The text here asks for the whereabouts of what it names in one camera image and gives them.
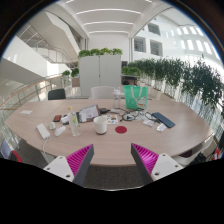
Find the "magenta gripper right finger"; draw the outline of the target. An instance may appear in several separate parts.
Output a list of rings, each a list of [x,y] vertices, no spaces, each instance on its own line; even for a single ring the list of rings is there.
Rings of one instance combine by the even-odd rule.
[[[145,185],[182,169],[168,154],[157,154],[135,143],[131,144],[131,154]]]

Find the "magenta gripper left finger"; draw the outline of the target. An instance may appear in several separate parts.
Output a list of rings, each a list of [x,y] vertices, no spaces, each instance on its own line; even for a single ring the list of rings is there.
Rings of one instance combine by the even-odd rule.
[[[58,156],[44,170],[82,186],[93,155],[94,146],[90,144],[67,157]]]

